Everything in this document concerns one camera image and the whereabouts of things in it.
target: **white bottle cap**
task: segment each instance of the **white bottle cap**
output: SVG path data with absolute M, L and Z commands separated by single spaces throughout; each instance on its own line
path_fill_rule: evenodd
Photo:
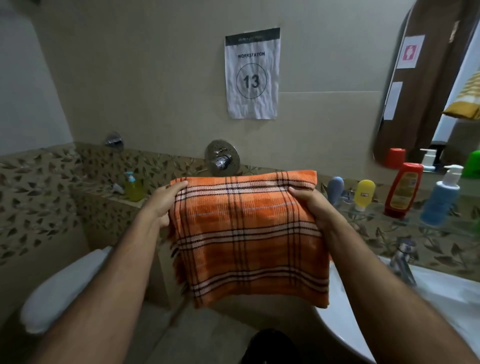
M 462 176 L 463 167 L 457 164 L 452 164 L 451 166 L 446 166 L 448 169 L 447 173 L 444 176 L 442 182 L 446 186 L 457 186 L 460 177 Z
M 365 211 L 365 207 L 362 207 L 362 206 L 358 206 L 357 204 L 355 204 L 355 209 L 359 212 L 363 212 Z
M 435 161 L 435 157 L 437 155 L 436 149 L 420 149 L 425 151 L 425 155 L 423 156 L 423 161 L 421 162 L 424 167 L 431 167 L 433 166 L 433 162 Z

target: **glass shelf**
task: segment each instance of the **glass shelf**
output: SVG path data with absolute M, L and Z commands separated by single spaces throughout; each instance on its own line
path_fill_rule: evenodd
M 354 203 L 347 203 L 342 201 L 337 210 L 343 215 L 347 215 L 351 220 L 358 218 L 366 218 L 367 220 L 379 220 L 393 225 L 417 227 L 438 231 L 444 234 L 455 234 L 475 238 L 480 235 L 477 232 L 477 223 L 475 221 L 464 220 L 455 216 L 448 216 L 444 224 L 440 226 L 430 226 L 420 221 L 421 210 L 411 209 L 403 219 L 391 218 L 384 215 L 384 204 L 371 203 L 367 206 L 365 211 L 359 212 L 355 210 Z

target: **mirror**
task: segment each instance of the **mirror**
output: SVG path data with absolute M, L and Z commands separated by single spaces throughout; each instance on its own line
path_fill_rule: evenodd
M 477 0 L 415 2 L 374 141 L 377 162 L 388 166 L 390 149 L 401 148 L 406 162 L 428 153 L 433 167 L 424 170 L 444 173 L 480 150 L 479 18 Z

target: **white toilet lid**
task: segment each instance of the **white toilet lid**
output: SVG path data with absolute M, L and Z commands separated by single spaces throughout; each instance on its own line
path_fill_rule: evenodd
M 31 334 L 48 330 L 102 266 L 111 246 L 94 250 L 55 273 L 38 286 L 25 301 L 20 321 Z

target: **circle around number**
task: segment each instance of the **circle around number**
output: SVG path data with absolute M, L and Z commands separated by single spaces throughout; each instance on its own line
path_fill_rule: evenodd
M 243 70 L 243 69 L 244 69 L 246 66 L 248 66 L 249 64 L 254 64 L 254 65 L 260 67 L 260 68 L 262 69 L 262 71 L 265 73 L 265 87 L 264 87 L 264 89 L 262 90 L 262 92 L 261 92 L 258 96 L 255 96 L 255 97 L 246 97 L 246 96 L 240 91 L 240 89 L 239 89 L 239 83 L 238 83 L 239 74 L 240 74 L 241 70 Z M 264 69 L 261 65 L 259 65 L 258 63 L 247 63 L 247 64 L 245 64 L 242 68 L 240 68 L 240 70 L 239 70 L 238 73 L 237 73 L 237 78 L 236 78 L 237 90 L 238 90 L 238 92 L 240 93 L 240 95 L 242 95 L 244 98 L 248 98 L 248 99 L 250 99 L 250 100 L 253 100 L 254 98 L 260 97 L 260 96 L 262 95 L 262 93 L 264 93 L 265 89 L 267 88 L 267 81 L 268 81 L 267 72 L 265 71 L 265 69 Z

